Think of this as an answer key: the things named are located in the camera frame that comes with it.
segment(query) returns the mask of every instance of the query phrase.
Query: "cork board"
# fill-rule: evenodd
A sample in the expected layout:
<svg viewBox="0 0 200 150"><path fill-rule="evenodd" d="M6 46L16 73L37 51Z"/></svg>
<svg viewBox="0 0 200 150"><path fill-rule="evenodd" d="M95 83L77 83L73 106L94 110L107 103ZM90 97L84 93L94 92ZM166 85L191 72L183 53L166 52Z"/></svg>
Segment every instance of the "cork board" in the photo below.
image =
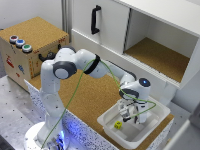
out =
<svg viewBox="0 0 200 150"><path fill-rule="evenodd" d="M17 35L19 39L25 40L26 44L32 46L33 51L68 36L66 32L40 17L32 18L0 31L0 37L7 42L12 35Z"/></svg>
<svg viewBox="0 0 200 150"><path fill-rule="evenodd" d="M82 71L78 70L71 78L61 80L59 95L65 106L75 90L81 72ZM29 82L37 89L40 89L40 76L31 79ZM94 79L84 74L79 89L69 106L69 110L116 147L124 150L124 148L105 134L102 126L97 122L97 118L113 106L119 99L118 88L113 78L105 75L100 79ZM136 150L146 149L173 118L173 115L168 115Z"/></svg>
<svg viewBox="0 0 200 150"><path fill-rule="evenodd" d="M181 82L190 60L149 38L143 39L125 53L178 82Z"/></svg>

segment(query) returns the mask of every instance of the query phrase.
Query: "yellow ball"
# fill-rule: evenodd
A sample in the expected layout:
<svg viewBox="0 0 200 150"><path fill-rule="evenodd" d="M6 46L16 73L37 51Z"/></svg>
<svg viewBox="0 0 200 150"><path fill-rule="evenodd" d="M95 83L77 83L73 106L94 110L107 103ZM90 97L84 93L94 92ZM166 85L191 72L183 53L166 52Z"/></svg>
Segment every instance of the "yellow ball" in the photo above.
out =
<svg viewBox="0 0 200 150"><path fill-rule="evenodd" d="M116 121L116 122L115 122L114 127L115 127L116 129L120 129L121 126L122 126L122 122L120 122L120 121Z"/></svg>

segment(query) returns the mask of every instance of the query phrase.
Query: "green cable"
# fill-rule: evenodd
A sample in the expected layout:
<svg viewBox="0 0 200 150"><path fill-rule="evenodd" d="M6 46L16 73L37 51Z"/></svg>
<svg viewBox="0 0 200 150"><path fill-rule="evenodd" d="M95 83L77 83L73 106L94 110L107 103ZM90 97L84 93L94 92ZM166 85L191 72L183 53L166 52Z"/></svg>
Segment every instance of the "green cable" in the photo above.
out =
<svg viewBox="0 0 200 150"><path fill-rule="evenodd" d="M75 96L75 94L76 94L76 92L77 92L77 90L78 90L78 87L79 87L79 84L80 84L80 81L81 81L81 78L82 78L82 76L83 76L83 73L84 73L85 69L86 69L87 66L88 66L91 62L93 62L93 61L94 61L94 59L91 60L90 62L88 62L87 65L84 67L84 69L83 69L83 71L82 71L82 73L81 73L81 76L80 76L80 78L79 78L78 84L77 84L77 86L76 86L76 89L75 89L75 91L74 91L72 97L70 98L69 102L67 103L67 106L65 107L65 110L63 111L63 113L62 113L60 119L57 121L57 123L55 124L55 126L53 127L53 129L50 131L50 133L49 133L48 136L46 137L44 143L42 144L41 150L43 149L43 147L44 147L46 141L48 140L48 138L49 138L49 136L51 135L51 133L53 132L53 130L56 128L56 126L57 126L57 125L59 124L59 122L62 120L62 118L63 118L63 116L64 116L64 114L65 114L67 108L69 107L71 101L73 100L73 98L74 98L74 96ZM144 112L146 112L146 111L148 111L148 110L150 110L150 109L152 109L152 108L154 108L154 107L156 106L156 103L154 103L154 102L152 102L152 101L137 99L137 98L131 97L130 95L126 94L126 93L120 88L120 86L119 86L119 84L118 84L118 82L117 82L117 80L116 80L116 78L115 78L113 72L110 70L110 68L108 67L108 65L107 65L106 63L104 63L103 61L101 61L101 62L106 66L106 68L108 68L108 70L109 70L110 73L112 74L112 77L113 77L115 83L117 84L118 88L119 88L120 91L122 91L126 96L128 96L128 97L130 97L130 98L132 98L132 99L135 99L135 100L139 100L139 101L143 101L143 102L149 102L149 103L153 103L153 104L154 104L154 106L152 106L151 108L149 108L149 109L147 109L147 110L145 110L145 111L143 111L143 112L141 112L141 113L138 113L137 115L134 115L134 116L132 116L131 118L134 118L135 116L138 116L138 115L140 115L140 114L142 114L142 113L144 113Z"/></svg>

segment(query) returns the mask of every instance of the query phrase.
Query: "cardboard box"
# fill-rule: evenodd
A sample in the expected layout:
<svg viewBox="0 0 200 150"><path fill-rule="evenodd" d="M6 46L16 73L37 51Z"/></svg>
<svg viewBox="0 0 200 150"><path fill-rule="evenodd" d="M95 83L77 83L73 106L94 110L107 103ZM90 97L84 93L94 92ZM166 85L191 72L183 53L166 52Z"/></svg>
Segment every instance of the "cardboard box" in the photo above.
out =
<svg viewBox="0 0 200 150"><path fill-rule="evenodd" d="M23 53L22 49L10 44L10 36L16 35L32 46L31 53ZM27 81L40 74L42 61L38 54L46 57L49 52L57 53L60 46L69 44L69 35L36 17L0 31L0 50L6 73L15 82L28 91Z"/></svg>

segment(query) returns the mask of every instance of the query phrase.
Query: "wall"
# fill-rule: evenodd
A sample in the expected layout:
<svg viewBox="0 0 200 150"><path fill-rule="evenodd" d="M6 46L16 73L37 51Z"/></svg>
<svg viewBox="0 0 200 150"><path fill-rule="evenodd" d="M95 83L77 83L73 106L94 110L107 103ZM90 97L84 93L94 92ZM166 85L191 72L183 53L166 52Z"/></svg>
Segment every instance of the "wall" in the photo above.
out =
<svg viewBox="0 0 200 150"><path fill-rule="evenodd" d="M181 90L178 90L173 102L192 112L200 102L200 71Z"/></svg>
<svg viewBox="0 0 200 150"><path fill-rule="evenodd" d="M62 29L61 1L0 0L0 28L2 29L36 16Z"/></svg>

